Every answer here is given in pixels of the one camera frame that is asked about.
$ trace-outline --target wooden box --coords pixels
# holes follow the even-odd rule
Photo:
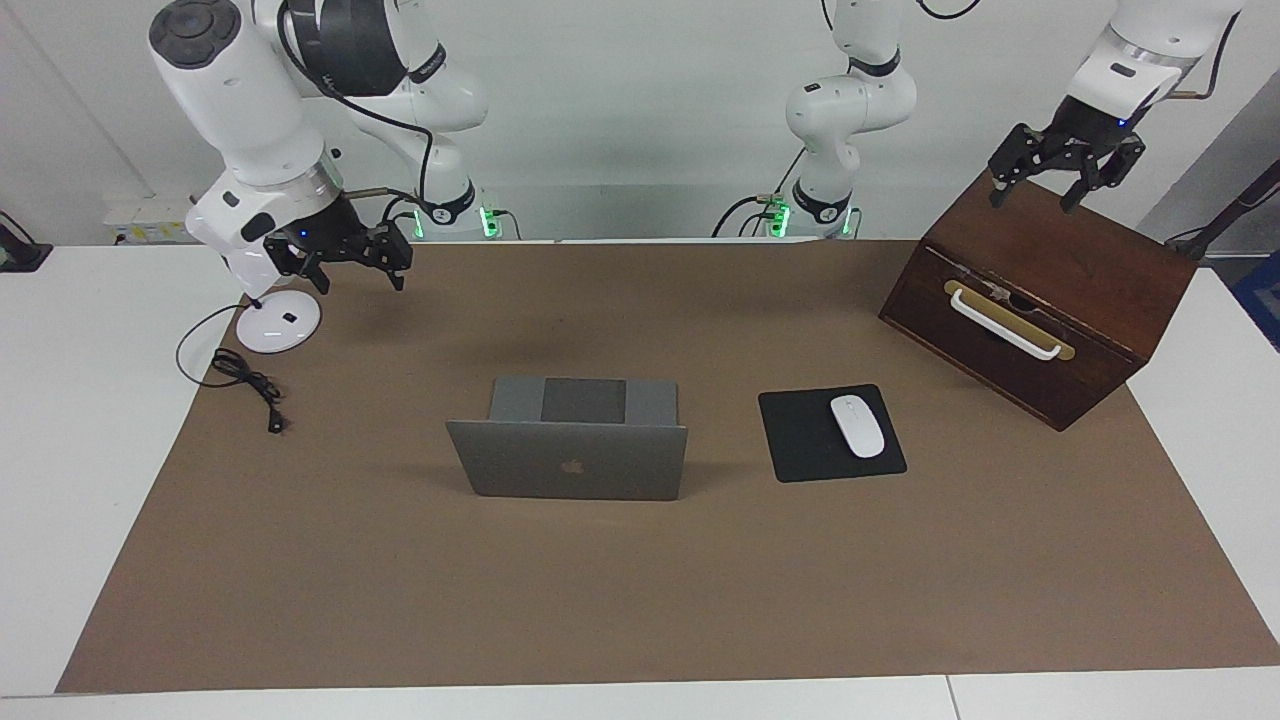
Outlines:
[[[881,318],[1064,430],[1151,360],[1196,264],[1023,183],[979,177],[916,246]]]

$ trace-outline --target table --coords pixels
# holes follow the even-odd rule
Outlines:
[[[51,692],[195,395],[174,338],[236,300],[202,247],[60,249],[0,278],[0,696]],[[193,338],[198,365],[220,337]],[[1280,356],[1208,272],[1130,383],[1267,620],[1280,626]],[[122,404],[120,398],[128,398]],[[120,414],[127,409],[127,416]],[[198,693],[0,701],[3,717],[611,715],[1274,717],[1280,669],[790,683]],[[618,707],[630,707],[620,711]]]

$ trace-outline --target laptop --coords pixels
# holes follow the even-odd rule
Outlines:
[[[502,377],[488,420],[445,425],[477,495],[680,497],[689,430],[673,382]]]

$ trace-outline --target brown desk mat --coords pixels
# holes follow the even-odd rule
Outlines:
[[[910,249],[334,268],[319,334],[253,357],[293,427],[200,392],[59,692],[1280,664],[1128,391],[1059,434],[877,320]],[[677,380],[682,500],[474,496],[444,420],[513,373]],[[756,395],[858,383],[910,473],[776,482]]]

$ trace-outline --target drawer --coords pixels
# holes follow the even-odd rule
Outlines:
[[[1142,366],[923,242],[881,318],[1059,430]]]

